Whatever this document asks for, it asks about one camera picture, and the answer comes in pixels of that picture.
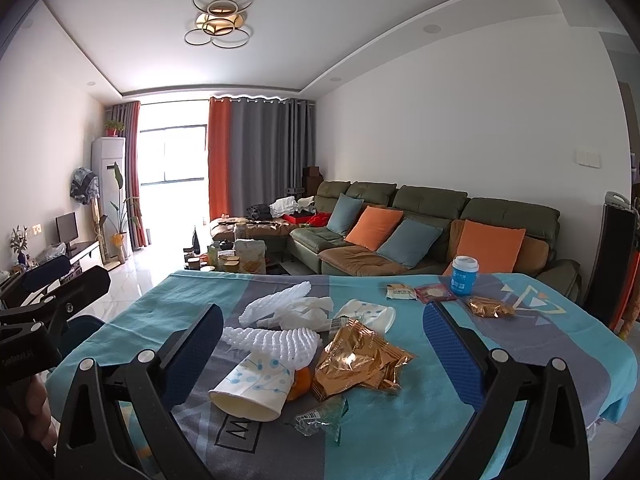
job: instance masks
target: small plant in vase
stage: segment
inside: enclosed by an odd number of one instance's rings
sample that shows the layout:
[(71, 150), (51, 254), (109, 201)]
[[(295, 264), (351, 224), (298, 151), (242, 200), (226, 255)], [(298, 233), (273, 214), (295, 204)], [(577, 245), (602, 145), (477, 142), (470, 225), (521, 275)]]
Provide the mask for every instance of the small plant in vase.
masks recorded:
[(121, 121), (104, 121), (104, 129), (107, 132), (107, 137), (116, 137), (118, 132), (124, 130), (124, 123)]
[(26, 266), (27, 256), (24, 251), (27, 250), (27, 227), (17, 225), (11, 233), (11, 239), (9, 241), (9, 247), (14, 250), (14, 253), (18, 255), (18, 263)]
[[(122, 173), (120, 172), (120, 167), (118, 166), (117, 162), (114, 162), (113, 165), (114, 165), (113, 173), (115, 174), (116, 182), (118, 183), (118, 189), (122, 191), (122, 188), (124, 187), (124, 179), (122, 177)], [(120, 201), (118, 202), (118, 204), (114, 204), (113, 202), (111, 202), (111, 205), (115, 209), (116, 216), (118, 219), (118, 222), (116, 224), (113, 222), (113, 220), (111, 220), (111, 218), (109, 218), (109, 222), (111, 222), (111, 224), (116, 229), (116, 234), (114, 234), (111, 237), (111, 241), (118, 248), (119, 261), (121, 263), (124, 263), (124, 260), (126, 259), (126, 256), (124, 253), (124, 237), (127, 234), (127, 227), (129, 222), (133, 222), (135, 225), (140, 224), (140, 221), (138, 220), (138, 215), (131, 214), (132, 212), (136, 212), (136, 208), (140, 207), (140, 198), (137, 196), (130, 196), (124, 200), (120, 198)], [(100, 218), (100, 226), (104, 225), (107, 218), (108, 217), (106, 215), (103, 215), (102, 218)]]

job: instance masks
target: white paper cup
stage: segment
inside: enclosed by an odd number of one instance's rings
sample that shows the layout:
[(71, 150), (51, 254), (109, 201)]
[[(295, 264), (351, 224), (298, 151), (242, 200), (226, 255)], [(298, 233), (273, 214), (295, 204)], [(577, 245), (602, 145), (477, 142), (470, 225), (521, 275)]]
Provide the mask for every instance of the white paper cup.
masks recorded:
[(280, 416), (293, 379), (277, 359), (253, 352), (209, 390), (209, 399), (229, 415), (269, 422)]

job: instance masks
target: blue paper cup with lid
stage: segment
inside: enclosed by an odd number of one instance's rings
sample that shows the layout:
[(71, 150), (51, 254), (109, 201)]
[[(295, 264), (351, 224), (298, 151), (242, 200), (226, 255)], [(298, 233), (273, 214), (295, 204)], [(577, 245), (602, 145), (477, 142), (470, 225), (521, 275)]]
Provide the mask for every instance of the blue paper cup with lid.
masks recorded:
[(471, 256), (456, 256), (453, 260), (452, 267), (453, 273), (449, 287), (451, 291), (458, 296), (471, 294), (471, 289), (478, 275), (478, 261)]

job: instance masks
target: blue pillow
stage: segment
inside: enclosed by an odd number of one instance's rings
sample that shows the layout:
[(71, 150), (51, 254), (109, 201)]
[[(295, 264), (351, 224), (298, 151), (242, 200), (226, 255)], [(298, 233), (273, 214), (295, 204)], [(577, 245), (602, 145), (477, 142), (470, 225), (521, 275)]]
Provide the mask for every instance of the blue pillow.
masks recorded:
[(441, 227), (405, 218), (376, 252), (387, 260), (413, 269), (441, 234)]
[(340, 193), (326, 228), (329, 231), (346, 236), (353, 224), (355, 224), (363, 202), (364, 200), (360, 198), (351, 198), (344, 193)]

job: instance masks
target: blue gripper pad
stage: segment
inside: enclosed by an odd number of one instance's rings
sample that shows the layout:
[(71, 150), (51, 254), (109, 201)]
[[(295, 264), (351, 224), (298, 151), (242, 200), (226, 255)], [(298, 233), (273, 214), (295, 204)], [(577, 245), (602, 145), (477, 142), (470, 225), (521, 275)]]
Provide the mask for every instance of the blue gripper pad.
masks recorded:
[(187, 400), (220, 341), (224, 323), (220, 307), (211, 305), (185, 330), (162, 360), (164, 392), (161, 400), (168, 411)]
[(433, 302), (424, 306), (422, 327), (460, 400), (478, 412), (484, 403), (484, 374)]

